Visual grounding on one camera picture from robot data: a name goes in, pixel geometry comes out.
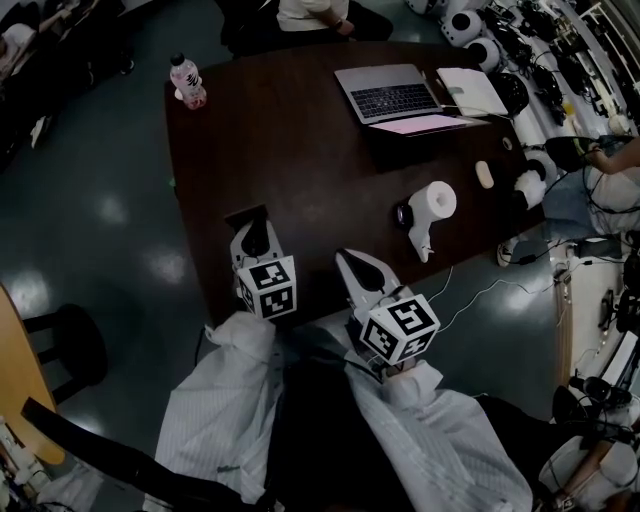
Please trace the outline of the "black stool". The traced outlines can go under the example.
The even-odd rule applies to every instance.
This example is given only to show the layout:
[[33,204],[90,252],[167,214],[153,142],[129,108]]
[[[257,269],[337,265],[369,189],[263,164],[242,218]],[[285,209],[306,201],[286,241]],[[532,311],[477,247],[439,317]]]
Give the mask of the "black stool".
[[103,337],[92,317],[76,304],[23,320],[28,334],[50,330],[53,345],[37,354],[41,365],[59,361],[70,379],[51,392],[60,404],[88,386],[103,381],[108,359]]

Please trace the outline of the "black box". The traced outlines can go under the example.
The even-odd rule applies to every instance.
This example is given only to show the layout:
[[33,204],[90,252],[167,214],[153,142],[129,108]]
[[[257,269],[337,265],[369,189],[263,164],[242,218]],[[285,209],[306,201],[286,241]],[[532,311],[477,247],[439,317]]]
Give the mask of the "black box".
[[238,234],[240,230],[247,224],[258,218],[267,218],[268,210],[264,204],[258,204],[250,208],[234,212],[224,217],[225,223],[233,229],[234,234]]

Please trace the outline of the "white notebook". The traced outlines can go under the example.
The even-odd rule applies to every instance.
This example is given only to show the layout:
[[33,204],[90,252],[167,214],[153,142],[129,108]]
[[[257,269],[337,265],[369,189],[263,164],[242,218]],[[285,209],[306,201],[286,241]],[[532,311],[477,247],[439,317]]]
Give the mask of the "white notebook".
[[454,67],[439,68],[437,73],[463,116],[508,115],[506,107],[484,72]]

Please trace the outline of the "person's left forearm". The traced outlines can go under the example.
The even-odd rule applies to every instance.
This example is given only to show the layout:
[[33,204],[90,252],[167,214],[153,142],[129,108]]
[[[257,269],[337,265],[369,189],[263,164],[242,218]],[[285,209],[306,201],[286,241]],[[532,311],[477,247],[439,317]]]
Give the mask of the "person's left forearm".
[[265,492],[279,380],[275,326],[238,312],[215,329],[217,348],[169,397],[155,460],[221,483],[254,504]]

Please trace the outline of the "heap of black equipment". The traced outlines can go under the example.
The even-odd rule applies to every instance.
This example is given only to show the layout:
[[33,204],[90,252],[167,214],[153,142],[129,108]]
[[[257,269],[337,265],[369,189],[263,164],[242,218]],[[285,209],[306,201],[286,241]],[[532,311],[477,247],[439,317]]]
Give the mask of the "heap of black equipment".
[[625,58],[612,60],[605,40],[617,29],[597,2],[579,15],[567,0],[490,0],[483,9],[486,34],[501,51],[505,72],[523,79],[529,106],[516,125],[527,140],[560,135],[636,135],[633,106],[640,81],[622,74]]

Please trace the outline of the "dark brown table white legs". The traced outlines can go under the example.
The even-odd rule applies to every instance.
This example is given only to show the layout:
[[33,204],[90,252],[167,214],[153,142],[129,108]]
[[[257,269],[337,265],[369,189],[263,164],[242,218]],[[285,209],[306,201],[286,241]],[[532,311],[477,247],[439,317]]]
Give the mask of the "dark brown table white legs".
[[[473,66],[446,45],[351,42],[243,57],[203,71],[206,105],[165,101],[176,194],[201,289],[215,322],[235,307],[231,229],[224,217],[264,204],[283,250],[294,257],[293,323],[346,304],[335,252],[351,248],[388,263],[406,284],[494,249],[540,224],[540,208],[517,213],[510,196],[526,160],[508,120],[406,142],[372,139],[334,72],[412,64],[430,83],[439,68]],[[483,189],[475,163],[488,163]],[[395,206],[434,181],[457,197],[454,214],[432,224],[422,263]]]

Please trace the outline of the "white round robot head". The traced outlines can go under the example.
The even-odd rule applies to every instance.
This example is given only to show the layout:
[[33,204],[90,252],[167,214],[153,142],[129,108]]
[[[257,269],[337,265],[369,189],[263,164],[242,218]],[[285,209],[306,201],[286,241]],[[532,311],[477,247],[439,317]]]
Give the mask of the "white round robot head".
[[492,39],[479,37],[466,44],[465,48],[471,52],[484,73],[490,74],[498,69],[501,62],[501,52]]
[[483,32],[483,20],[474,10],[463,10],[447,18],[441,25],[445,39],[454,47],[464,47]]

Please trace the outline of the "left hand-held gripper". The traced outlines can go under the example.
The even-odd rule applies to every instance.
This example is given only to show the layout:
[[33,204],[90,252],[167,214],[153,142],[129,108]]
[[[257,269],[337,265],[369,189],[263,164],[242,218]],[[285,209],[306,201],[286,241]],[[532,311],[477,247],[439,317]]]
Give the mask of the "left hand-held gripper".
[[[231,241],[230,251],[234,261],[257,256],[257,231],[253,225],[253,221],[245,224]],[[297,310],[294,257],[282,256],[283,250],[271,221],[268,218],[260,219],[259,259],[270,261],[236,271],[238,296],[260,319],[273,320]]]

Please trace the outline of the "white paper towel roll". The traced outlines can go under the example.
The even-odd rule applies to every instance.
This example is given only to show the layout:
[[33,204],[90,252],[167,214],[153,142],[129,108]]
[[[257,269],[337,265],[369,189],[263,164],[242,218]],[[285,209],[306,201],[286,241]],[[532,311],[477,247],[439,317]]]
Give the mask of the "white paper towel roll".
[[434,181],[410,196],[412,214],[408,237],[422,263],[433,253],[430,229],[433,223],[450,218],[457,207],[453,188],[444,181]]

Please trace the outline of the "round wooden table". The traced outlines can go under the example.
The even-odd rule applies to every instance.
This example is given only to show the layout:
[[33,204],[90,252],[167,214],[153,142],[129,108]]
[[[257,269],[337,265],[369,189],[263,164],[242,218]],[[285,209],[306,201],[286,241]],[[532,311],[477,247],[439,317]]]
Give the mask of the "round wooden table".
[[47,464],[60,465],[65,459],[64,450],[21,414],[28,398],[56,411],[22,319],[0,284],[0,416],[34,456]]

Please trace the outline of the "person's right forearm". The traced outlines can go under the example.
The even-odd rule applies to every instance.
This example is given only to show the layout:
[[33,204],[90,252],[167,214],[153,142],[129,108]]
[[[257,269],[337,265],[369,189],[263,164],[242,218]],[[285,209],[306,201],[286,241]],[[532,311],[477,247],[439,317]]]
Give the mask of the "person's right forearm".
[[356,403],[415,512],[531,512],[533,495],[476,399],[426,361],[377,380],[346,356]]

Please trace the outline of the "pale wooden workbench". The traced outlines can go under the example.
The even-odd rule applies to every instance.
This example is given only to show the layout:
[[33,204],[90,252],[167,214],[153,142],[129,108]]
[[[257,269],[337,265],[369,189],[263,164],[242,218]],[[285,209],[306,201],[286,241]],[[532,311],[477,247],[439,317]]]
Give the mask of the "pale wooden workbench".
[[623,263],[607,257],[580,258],[565,244],[551,251],[552,291],[556,302],[556,381],[572,376],[599,377],[612,385],[629,385],[638,337],[617,328],[617,314],[607,313],[605,300],[618,306],[623,292]]

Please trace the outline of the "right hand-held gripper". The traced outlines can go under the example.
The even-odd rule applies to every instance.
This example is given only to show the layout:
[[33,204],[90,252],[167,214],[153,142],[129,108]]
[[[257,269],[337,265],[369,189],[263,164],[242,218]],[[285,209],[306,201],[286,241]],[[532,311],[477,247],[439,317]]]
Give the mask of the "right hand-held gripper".
[[[427,350],[441,322],[422,294],[408,287],[392,293],[400,286],[399,278],[389,265],[367,253],[339,249],[335,263],[351,302],[363,306],[353,314],[360,325],[360,343],[390,366]],[[388,296],[369,304],[374,295]]]

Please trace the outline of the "grey laptop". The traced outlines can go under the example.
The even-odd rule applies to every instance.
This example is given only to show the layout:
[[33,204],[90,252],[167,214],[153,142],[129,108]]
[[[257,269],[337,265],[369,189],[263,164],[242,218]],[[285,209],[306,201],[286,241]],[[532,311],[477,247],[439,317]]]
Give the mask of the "grey laptop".
[[334,76],[360,123],[374,130],[413,137],[485,124],[446,114],[412,64],[342,69]]

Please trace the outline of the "pink drink bottle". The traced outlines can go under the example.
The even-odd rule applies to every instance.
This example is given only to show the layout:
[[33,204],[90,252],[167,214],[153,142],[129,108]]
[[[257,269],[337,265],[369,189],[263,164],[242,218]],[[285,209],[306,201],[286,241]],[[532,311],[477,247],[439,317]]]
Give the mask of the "pink drink bottle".
[[182,53],[173,55],[170,62],[170,80],[175,90],[179,89],[183,94],[182,102],[190,110],[203,107],[207,102],[207,93],[196,64]]

